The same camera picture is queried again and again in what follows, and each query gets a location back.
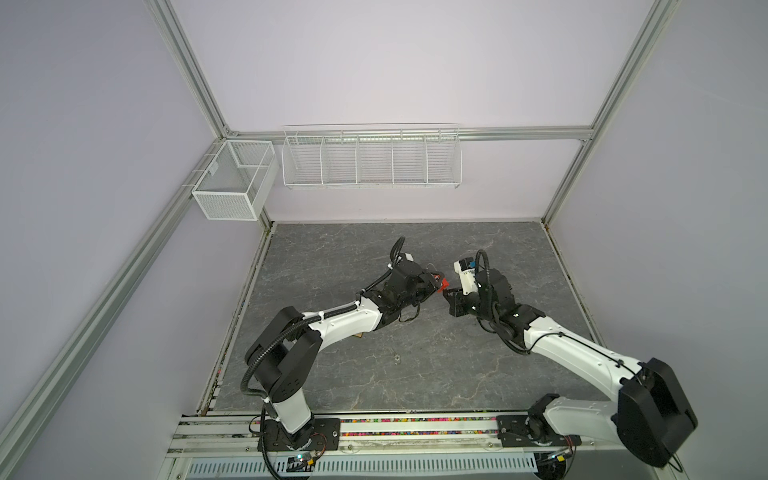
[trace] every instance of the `robotic arm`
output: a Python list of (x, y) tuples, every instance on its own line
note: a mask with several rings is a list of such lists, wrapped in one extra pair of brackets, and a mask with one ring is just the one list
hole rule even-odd
[(539, 353), (565, 366), (610, 401), (587, 402), (547, 394), (516, 431), (549, 445), (554, 435), (586, 435), (623, 444), (640, 460), (664, 467), (698, 421), (672, 368), (640, 362), (579, 336), (542, 311), (515, 301), (506, 277), (488, 265), (485, 251), (454, 263), (461, 288), (444, 290), (453, 316), (472, 314), (480, 326), (522, 355)]
[[(392, 247), (388, 270), (360, 290), (354, 302), (320, 312), (300, 313), (286, 307), (248, 350), (248, 369), (240, 389), (264, 399), (265, 410), (277, 420), (290, 448), (306, 448), (315, 431), (302, 386), (317, 353), (348, 336), (389, 325), (400, 319), (405, 306), (417, 307), (418, 316), (421, 302), (440, 291), (451, 315), (473, 315), (508, 348), (522, 355), (547, 356), (609, 398), (591, 402), (547, 394), (528, 410), (524, 423), (504, 425), (499, 417), (503, 446), (515, 446), (521, 437), (549, 446), (560, 436), (586, 435), (623, 444), (648, 465), (664, 467), (697, 427), (677, 377), (664, 362), (622, 356), (571, 332), (533, 306), (517, 303), (506, 277), (490, 268), (483, 250), (475, 259), (454, 264), (462, 286), (446, 290), (442, 273), (422, 268), (410, 255), (401, 254), (404, 241), (400, 237)], [(254, 376), (264, 390), (248, 386)]]
[[(313, 415), (302, 386), (317, 353), (348, 336), (381, 329), (398, 319), (415, 319), (421, 303), (448, 286), (442, 273), (424, 269), (410, 254), (401, 254), (405, 240), (397, 240), (389, 253), (388, 270), (360, 290), (354, 302), (320, 312), (300, 313), (288, 306), (278, 312), (248, 350), (248, 369), (240, 390), (264, 398), (270, 417), (278, 420), (292, 448), (306, 446), (313, 433)], [(408, 305), (417, 308), (416, 316), (403, 320), (402, 309)], [(294, 344), (285, 345), (284, 341)], [(265, 390), (251, 389), (251, 376)]]

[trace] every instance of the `gray marble surface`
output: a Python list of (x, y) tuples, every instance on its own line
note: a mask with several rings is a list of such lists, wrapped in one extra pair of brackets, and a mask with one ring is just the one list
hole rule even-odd
[[(317, 311), (354, 300), (357, 290), (385, 271), (389, 250), (400, 235), (406, 236), (403, 252), (445, 272), (451, 286), (460, 286), (453, 262), (485, 249), (491, 267), (507, 276), (519, 302), (589, 338), (538, 223), (280, 224), (234, 343), (215, 410), (261, 409), (260, 399), (243, 396), (239, 385), (246, 369), (243, 356), (266, 323), (285, 306)], [(408, 307), (403, 315), (414, 311)], [(550, 359), (507, 349), (474, 317), (450, 316), (439, 294), (422, 305), (413, 322), (393, 323), (324, 349), (304, 392), (314, 412), (527, 409), (550, 392), (605, 399)]]

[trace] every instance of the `red wire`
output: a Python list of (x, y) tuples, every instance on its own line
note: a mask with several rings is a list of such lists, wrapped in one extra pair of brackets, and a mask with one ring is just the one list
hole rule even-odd
[(310, 438), (315, 436), (315, 435), (320, 435), (321, 437), (323, 437), (323, 451), (320, 452), (320, 455), (315, 457), (315, 460), (317, 460), (318, 458), (323, 456), (323, 453), (326, 452), (326, 445), (328, 445), (328, 438), (323, 433), (320, 433), (320, 432), (313, 433), (312, 435), (310, 435)]
[(574, 444), (573, 444), (573, 442), (571, 442), (571, 436), (570, 435), (566, 435), (565, 436), (565, 441), (568, 443), (568, 449), (571, 450), (571, 455), (573, 455), (574, 454)]

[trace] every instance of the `black mounting plate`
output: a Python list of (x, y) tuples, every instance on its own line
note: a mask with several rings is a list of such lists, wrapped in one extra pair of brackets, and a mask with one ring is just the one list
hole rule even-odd
[[(326, 451), (339, 449), (339, 438), (341, 437), (340, 429), (340, 419), (315, 418), (315, 429), (313, 433), (322, 433), (326, 436), (326, 439), (328, 440)], [(315, 435), (310, 437), (310, 440), (310, 445), (305, 449), (302, 449), (302, 451), (320, 451), (323, 449), (324, 439), (322, 436)], [(289, 447), (291, 444), (290, 440), (285, 436), (280, 425), (274, 420), (266, 420), (264, 422), (264, 441), (266, 442), (266, 450), (268, 452), (294, 452), (294, 450)]]
[[(502, 447), (538, 447), (541, 446), (528, 437), (528, 427), (525, 420), (528, 415), (499, 415), (496, 417), (498, 422), (498, 439), (502, 441)], [(573, 445), (581, 445), (581, 437), (570, 435)], [(552, 443), (546, 446), (567, 447), (568, 442), (561, 435), (551, 436)]]

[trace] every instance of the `wall-mounted wire rack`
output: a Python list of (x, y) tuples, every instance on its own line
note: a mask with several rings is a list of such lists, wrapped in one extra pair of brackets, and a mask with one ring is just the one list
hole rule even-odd
[(455, 124), (284, 129), (287, 187), (457, 187), (462, 182), (462, 149)]
[(227, 140), (192, 195), (210, 220), (259, 220), (279, 167), (271, 141)]

